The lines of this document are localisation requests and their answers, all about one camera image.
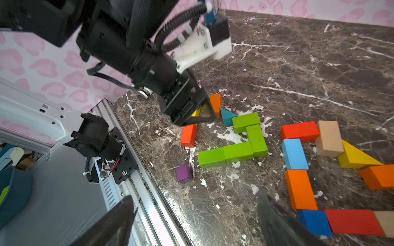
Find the green block bottom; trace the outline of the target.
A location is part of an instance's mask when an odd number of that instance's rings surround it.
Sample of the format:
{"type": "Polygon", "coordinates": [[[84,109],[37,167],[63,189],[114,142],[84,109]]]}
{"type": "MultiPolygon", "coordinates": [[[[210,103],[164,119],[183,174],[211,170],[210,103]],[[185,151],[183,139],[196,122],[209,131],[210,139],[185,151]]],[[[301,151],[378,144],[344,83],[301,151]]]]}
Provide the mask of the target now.
{"type": "Polygon", "coordinates": [[[247,161],[254,158],[250,142],[225,146],[223,151],[227,163],[247,161]]]}

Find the light blue block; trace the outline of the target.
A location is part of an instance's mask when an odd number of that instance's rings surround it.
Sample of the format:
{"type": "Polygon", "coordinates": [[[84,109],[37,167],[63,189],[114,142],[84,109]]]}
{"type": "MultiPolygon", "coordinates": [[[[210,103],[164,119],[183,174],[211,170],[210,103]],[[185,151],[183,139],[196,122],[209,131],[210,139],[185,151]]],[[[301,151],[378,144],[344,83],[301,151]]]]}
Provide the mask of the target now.
{"type": "Polygon", "coordinates": [[[285,139],[282,151],[288,170],[309,170],[309,165],[300,139],[285,139]]]}

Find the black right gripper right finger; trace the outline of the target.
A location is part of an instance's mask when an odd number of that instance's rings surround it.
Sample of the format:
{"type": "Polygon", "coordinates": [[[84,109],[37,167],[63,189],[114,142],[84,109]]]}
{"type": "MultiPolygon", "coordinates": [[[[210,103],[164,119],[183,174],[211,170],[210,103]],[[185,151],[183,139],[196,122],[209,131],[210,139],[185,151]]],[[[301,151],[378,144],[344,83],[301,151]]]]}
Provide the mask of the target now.
{"type": "Polygon", "coordinates": [[[325,245],[265,191],[260,190],[257,197],[259,225],[268,246],[325,245]]]}

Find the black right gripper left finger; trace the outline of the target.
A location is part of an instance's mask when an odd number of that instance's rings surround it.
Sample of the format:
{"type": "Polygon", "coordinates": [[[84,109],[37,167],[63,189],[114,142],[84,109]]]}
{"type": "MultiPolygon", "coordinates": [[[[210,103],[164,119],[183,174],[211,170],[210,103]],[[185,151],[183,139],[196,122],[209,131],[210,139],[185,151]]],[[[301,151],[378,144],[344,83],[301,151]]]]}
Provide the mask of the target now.
{"type": "Polygon", "coordinates": [[[131,196],[124,197],[88,231],[76,239],[72,246],[127,246],[137,210],[131,196]]]}

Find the orange block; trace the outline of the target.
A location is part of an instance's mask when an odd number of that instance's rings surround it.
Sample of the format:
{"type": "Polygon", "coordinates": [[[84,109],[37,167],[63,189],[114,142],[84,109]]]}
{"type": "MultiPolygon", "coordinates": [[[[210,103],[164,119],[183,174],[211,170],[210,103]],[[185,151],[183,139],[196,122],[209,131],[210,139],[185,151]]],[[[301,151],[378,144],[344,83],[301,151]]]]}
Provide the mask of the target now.
{"type": "Polygon", "coordinates": [[[294,210],[317,211],[318,206],[306,170],[288,170],[285,173],[291,206],[294,210]]]}
{"type": "Polygon", "coordinates": [[[221,118],[222,97],[220,94],[210,96],[210,104],[217,118],[221,118]]]}
{"type": "Polygon", "coordinates": [[[372,166],[362,169],[359,173],[370,190],[394,187],[394,165],[372,166]]]}

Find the blue cube block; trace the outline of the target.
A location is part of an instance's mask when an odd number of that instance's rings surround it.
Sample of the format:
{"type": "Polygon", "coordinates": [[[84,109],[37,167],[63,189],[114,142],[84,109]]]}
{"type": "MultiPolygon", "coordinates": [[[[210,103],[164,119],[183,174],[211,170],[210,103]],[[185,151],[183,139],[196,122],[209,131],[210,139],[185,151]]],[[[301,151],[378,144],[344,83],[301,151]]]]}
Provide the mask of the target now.
{"type": "Polygon", "coordinates": [[[332,236],[332,231],[324,211],[298,210],[298,219],[314,235],[332,236]]]}

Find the red block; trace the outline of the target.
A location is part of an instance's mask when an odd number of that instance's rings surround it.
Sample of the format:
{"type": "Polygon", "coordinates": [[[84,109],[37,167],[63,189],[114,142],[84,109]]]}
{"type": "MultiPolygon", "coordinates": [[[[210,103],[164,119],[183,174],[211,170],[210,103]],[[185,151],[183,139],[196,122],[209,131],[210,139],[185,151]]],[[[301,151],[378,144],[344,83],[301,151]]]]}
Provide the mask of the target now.
{"type": "Polygon", "coordinates": [[[315,141],[320,131],[315,122],[298,123],[282,126],[280,135],[282,140],[299,139],[301,142],[315,141]]]}
{"type": "Polygon", "coordinates": [[[180,143],[185,148],[193,148],[195,146],[197,134],[197,125],[185,126],[182,131],[180,143]]]}
{"type": "Polygon", "coordinates": [[[384,236],[371,210],[325,210],[331,231],[334,234],[384,236]]]}

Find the teal triangle block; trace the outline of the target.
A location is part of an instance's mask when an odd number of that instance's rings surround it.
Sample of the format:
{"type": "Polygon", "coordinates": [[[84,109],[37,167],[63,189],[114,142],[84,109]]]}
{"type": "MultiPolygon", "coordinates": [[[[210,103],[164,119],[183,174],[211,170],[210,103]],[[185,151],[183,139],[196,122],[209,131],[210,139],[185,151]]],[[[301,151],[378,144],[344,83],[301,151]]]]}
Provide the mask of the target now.
{"type": "Polygon", "coordinates": [[[224,108],[220,108],[220,112],[221,112],[224,126],[232,126],[233,125],[233,118],[238,117],[237,114],[234,114],[224,108]]]}

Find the natural wood block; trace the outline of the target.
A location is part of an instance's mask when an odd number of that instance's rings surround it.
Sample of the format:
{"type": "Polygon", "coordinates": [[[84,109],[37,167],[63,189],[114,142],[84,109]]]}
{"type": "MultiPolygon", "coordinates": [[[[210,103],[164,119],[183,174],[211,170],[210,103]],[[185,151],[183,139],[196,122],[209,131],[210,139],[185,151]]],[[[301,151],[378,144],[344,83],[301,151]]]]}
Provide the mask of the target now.
{"type": "Polygon", "coordinates": [[[394,211],[374,211],[373,212],[384,235],[389,238],[394,237],[394,211]]]}
{"type": "Polygon", "coordinates": [[[338,157],[344,152],[342,137],[337,121],[318,121],[320,136],[316,139],[317,154],[338,157]]]}

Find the yellow triangle block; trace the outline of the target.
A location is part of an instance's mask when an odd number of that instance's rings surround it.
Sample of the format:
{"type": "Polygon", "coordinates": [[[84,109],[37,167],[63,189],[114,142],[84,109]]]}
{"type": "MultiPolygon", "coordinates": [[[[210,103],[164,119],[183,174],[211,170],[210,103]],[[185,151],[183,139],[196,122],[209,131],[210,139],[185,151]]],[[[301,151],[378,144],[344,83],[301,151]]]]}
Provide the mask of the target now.
{"type": "Polygon", "coordinates": [[[363,169],[369,166],[382,166],[383,164],[348,142],[342,140],[344,152],[338,156],[341,168],[363,169]]]}

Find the green block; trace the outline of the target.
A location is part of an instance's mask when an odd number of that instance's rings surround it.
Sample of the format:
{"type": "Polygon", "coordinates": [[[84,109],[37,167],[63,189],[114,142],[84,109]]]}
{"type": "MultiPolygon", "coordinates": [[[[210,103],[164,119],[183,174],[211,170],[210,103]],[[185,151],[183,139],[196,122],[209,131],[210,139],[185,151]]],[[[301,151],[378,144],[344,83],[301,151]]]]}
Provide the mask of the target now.
{"type": "Polygon", "coordinates": [[[268,148],[259,125],[246,127],[248,140],[251,144],[254,157],[262,157],[268,154],[268,148]]]}
{"type": "Polygon", "coordinates": [[[223,151],[227,163],[247,161],[254,158],[250,142],[225,146],[223,151]]]}
{"type": "Polygon", "coordinates": [[[219,167],[226,164],[223,148],[211,149],[198,153],[199,166],[202,169],[219,167]]]}
{"type": "Polygon", "coordinates": [[[253,125],[259,125],[261,122],[260,117],[259,117],[258,113],[256,113],[256,112],[234,117],[234,118],[232,118],[232,121],[233,121],[235,133],[246,132],[247,127],[253,126],[253,125]]]}

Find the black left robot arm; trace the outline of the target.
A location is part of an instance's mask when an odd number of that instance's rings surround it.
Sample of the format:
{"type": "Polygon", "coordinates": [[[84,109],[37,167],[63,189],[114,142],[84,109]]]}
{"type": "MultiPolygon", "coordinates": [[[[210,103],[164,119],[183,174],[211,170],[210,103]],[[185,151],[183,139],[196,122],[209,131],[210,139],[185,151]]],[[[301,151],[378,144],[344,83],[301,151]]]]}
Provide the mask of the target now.
{"type": "Polygon", "coordinates": [[[203,104],[206,91],[189,71],[180,72],[163,46],[166,37],[181,24],[205,14],[209,6],[194,7],[168,20],[176,1],[1,1],[1,29],[32,32],[62,47],[78,32],[77,44],[83,61],[95,57],[100,64],[87,72],[101,73],[105,65],[132,80],[131,89],[147,88],[160,99],[163,114],[176,126],[184,127],[215,120],[193,117],[203,104]]]}

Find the purple cube block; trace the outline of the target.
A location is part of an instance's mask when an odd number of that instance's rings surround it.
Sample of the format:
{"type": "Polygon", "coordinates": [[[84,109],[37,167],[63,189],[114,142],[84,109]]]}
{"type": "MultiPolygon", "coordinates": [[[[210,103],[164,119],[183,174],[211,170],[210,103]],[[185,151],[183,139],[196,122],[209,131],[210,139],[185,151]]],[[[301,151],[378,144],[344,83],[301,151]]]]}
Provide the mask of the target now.
{"type": "Polygon", "coordinates": [[[189,165],[182,165],[175,169],[176,179],[179,183],[187,183],[193,181],[192,169],[189,165]]]}

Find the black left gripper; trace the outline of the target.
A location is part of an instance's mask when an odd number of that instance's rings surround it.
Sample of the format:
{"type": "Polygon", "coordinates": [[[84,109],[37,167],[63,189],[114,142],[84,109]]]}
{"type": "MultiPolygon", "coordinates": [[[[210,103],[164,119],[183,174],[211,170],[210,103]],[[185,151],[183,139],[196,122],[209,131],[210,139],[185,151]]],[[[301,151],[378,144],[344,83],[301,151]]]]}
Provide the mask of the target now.
{"type": "Polygon", "coordinates": [[[191,69],[184,71],[170,91],[164,96],[159,96],[158,99],[161,112],[169,116],[176,126],[211,123],[216,120],[216,113],[208,94],[199,86],[191,69]],[[192,115],[201,106],[206,106],[208,112],[202,116],[193,117],[192,115]]]}

